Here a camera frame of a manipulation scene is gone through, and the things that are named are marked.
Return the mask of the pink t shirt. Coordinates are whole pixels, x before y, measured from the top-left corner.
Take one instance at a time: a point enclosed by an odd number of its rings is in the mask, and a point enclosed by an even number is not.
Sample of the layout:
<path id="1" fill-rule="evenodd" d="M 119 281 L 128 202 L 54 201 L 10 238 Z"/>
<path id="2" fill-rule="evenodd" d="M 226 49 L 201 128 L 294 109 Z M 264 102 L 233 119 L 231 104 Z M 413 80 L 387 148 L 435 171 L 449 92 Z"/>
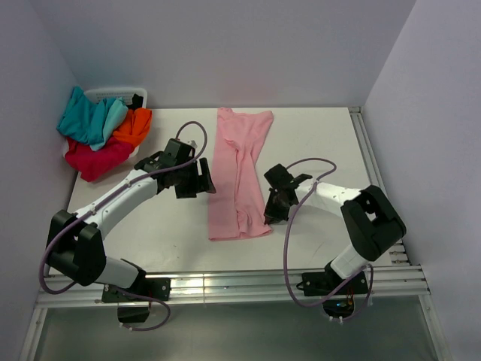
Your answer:
<path id="1" fill-rule="evenodd" d="M 258 238 L 272 232 L 265 224 L 265 202 L 256 163 L 274 121 L 271 111 L 246 114 L 217 110 L 209 196 L 208 238 L 227 241 Z"/>

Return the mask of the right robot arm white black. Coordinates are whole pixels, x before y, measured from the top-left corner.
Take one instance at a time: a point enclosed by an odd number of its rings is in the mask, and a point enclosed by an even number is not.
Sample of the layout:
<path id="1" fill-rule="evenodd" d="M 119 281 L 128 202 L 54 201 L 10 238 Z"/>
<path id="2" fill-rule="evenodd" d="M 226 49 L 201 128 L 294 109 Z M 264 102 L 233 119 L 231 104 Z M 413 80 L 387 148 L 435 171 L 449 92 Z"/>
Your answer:
<path id="1" fill-rule="evenodd" d="M 377 261 L 407 233 L 404 221 L 376 185 L 356 189 L 329 184 L 309 174 L 295 177 L 281 164 L 269 169 L 264 177 L 269 184 L 265 223 L 287 222 L 283 246 L 285 281 L 289 280 L 289 236 L 294 216 L 302 205 L 338 216 L 350 239 L 350 244 L 325 266 L 318 280 L 303 279 L 305 286 L 319 286 L 324 293 L 342 293 L 365 266 Z"/>

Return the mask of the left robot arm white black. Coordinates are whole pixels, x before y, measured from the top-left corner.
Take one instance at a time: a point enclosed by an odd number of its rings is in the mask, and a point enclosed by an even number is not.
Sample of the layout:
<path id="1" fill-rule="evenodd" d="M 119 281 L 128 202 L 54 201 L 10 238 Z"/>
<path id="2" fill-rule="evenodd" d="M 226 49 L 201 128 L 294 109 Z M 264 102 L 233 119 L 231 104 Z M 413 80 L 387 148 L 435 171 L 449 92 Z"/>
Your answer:
<path id="1" fill-rule="evenodd" d="M 58 211 L 50 223 L 41 266 L 54 268 L 73 284 L 117 288 L 129 300 L 147 295 L 146 271 L 107 256 L 104 240 L 136 207 L 169 188 L 174 188 L 178 199 L 216 192 L 207 159 L 190 143 L 175 138 L 163 151 L 140 160 L 99 199 L 73 213 Z"/>

